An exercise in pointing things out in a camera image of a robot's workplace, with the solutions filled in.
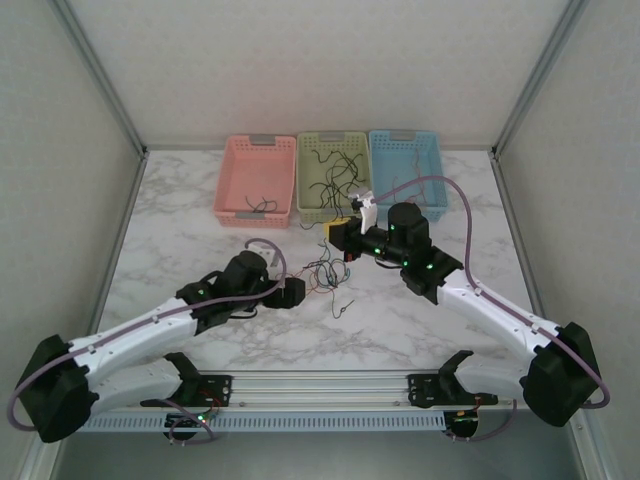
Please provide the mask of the green plastic basket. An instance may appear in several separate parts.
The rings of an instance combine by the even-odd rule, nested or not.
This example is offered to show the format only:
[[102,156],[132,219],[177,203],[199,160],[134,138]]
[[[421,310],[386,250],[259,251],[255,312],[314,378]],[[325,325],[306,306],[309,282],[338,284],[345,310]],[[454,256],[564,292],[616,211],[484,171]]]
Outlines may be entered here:
[[358,131],[297,136],[296,201],[301,222],[328,222],[352,213],[348,194],[372,188],[367,135]]

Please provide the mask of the blue plastic basket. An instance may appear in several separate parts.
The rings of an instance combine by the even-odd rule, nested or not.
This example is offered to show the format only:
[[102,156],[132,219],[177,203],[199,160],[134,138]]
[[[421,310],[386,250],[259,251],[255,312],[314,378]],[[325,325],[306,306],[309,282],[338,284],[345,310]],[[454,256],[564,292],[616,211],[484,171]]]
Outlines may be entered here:
[[[375,197],[421,176],[444,175],[439,135],[433,131],[372,130],[368,139]],[[414,203],[429,222],[438,222],[448,210],[446,183],[430,180],[396,192],[378,205],[378,220],[386,221],[398,202]]]

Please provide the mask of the pink plastic basket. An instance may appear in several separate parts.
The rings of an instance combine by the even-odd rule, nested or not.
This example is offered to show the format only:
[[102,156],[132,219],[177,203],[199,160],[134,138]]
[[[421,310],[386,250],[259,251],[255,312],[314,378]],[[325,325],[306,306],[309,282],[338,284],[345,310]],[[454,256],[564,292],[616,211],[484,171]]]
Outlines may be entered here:
[[232,135],[225,145],[213,211],[224,227],[286,229],[295,187],[293,136]]

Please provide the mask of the thin aluminium table edge rail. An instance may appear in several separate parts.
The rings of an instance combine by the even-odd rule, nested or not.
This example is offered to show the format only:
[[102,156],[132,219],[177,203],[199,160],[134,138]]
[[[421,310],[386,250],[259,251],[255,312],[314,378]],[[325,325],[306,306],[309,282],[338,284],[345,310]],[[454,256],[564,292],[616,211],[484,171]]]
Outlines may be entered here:
[[516,255],[522,271],[524,283],[529,296],[533,312],[545,317],[546,312],[541,301],[540,292],[537,282],[535,280],[531,262],[526,250],[524,239],[522,237],[521,229],[516,217],[516,212],[511,200],[511,196],[506,184],[506,180],[500,165],[499,160],[494,156],[492,152],[489,153],[489,159],[492,167],[492,171],[495,177],[498,192],[504,207],[507,223],[509,225],[510,233],[514,242]]
[[111,284],[115,275],[115,271],[117,268],[117,264],[119,261],[120,253],[126,237],[126,232],[131,220],[131,216],[133,214],[133,210],[139,194],[140,186],[144,177],[144,173],[148,163],[148,158],[149,158],[149,150],[147,148],[144,148],[142,156],[140,157],[140,160],[136,167],[131,188],[129,190],[129,193],[126,199],[126,203],[124,205],[123,214],[118,223],[118,228],[116,231],[114,243],[110,250],[104,275],[102,277],[102,280],[100,281],[99,289],[97,291],[97,297],[93,303],[88,326],[85,329],[86,334],[89,334],[89,335],[95,334],[99,329],[100,321],[104,312],[108,294],[109,294]]

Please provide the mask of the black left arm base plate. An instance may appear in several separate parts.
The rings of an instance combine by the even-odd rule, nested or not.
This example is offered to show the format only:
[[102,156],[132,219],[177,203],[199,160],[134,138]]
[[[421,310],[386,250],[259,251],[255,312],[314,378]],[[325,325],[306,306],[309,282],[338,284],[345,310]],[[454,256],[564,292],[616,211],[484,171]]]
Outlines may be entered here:
[[230,375],[201,375],[198,379],[183,381],[170,399],[183,407],[227,407],[232,381]]

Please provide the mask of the wide aluminium extrusion rail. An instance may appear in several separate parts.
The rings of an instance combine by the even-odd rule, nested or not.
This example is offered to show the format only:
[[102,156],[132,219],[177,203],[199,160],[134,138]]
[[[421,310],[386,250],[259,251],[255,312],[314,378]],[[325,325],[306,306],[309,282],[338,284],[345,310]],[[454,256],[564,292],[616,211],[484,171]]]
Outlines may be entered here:
[[[233,377],[229,405],[255,411],[341,411],[413,407],[408,401],[410,371],[202,371]],[[122,408],[162,407],[182,384],[175,374],[147,367],[127,369],[94,388],[91,413]]]

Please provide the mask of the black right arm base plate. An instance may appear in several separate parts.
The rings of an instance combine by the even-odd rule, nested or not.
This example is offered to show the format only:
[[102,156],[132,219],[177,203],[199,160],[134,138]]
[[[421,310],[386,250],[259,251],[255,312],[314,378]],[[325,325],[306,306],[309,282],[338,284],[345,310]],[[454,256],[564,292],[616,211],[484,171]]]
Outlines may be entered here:
[[498,397],[486,393],[470,393],[452,375],[440,373],[410,374],[407,376],[408,401],[411,406],[497,405]]

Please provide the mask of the aluminium frame post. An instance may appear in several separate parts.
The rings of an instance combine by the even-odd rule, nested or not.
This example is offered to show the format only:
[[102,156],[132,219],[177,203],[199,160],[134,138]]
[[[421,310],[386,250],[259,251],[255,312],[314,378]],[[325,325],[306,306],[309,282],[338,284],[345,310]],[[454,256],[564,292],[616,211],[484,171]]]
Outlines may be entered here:
[[114,88],[109,75],[99,59],[95,49],[82,27],[69,0],[47,0],[53,13],[58,17],[60,24],[70,38],[70,41],[89,75],[94,80],[99,93],[105,100],[116,123],[124,133],[128,142],[139,158],[144,159],[147,154],[147,147],[144,145],[133,121],[128,115],[120,96]]
[[493,158],[499,162],[540,94],[564,47],[591,0],[567,0],[540,55],[519,93],[514,106],[491,147]]

